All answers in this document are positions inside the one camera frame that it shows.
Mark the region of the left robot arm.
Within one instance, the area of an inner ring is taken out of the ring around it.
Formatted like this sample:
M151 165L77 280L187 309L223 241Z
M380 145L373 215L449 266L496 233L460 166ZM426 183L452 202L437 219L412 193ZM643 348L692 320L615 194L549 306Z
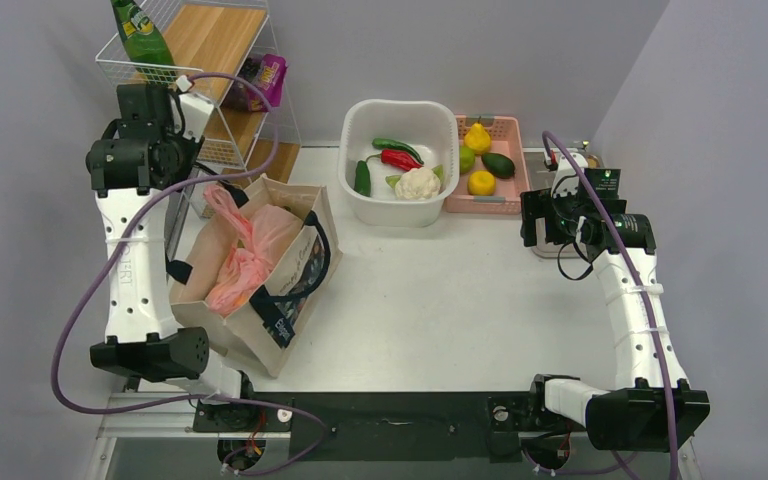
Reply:
M105 228L109 313L105 338L90 349L94 367L174 385L218 401L232 429L252 426L258 402L243 375L224 364L202 327L175 318L167 279L166 209L188 187L215 108L186 78L179 87L133 83L117 88L120 116L86 156Z

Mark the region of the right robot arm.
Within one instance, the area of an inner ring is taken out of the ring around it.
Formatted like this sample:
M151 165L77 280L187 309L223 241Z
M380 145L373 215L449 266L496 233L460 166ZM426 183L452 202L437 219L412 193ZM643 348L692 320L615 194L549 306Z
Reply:
M558 174L550 188L521 195L521 236L571 246L585 276L601 284L614 336L615 387L601 390L577 377L537 375L525 402L529 422L553 427L563 417L582 426L598 450L667 452L680 447L710 413L678 362L664 319L650 220L629 213L618 195L617 169Z

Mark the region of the pink plastic grocery bag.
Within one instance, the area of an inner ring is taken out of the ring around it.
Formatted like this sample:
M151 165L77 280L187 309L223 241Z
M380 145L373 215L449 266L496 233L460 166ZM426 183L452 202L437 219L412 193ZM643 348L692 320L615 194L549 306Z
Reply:
M265 283L285 251L300 233L303 222L284 208L267 204L246 216L225 188L209 186L208 205L231 227L227 255L205 302L224 317L242 307Z

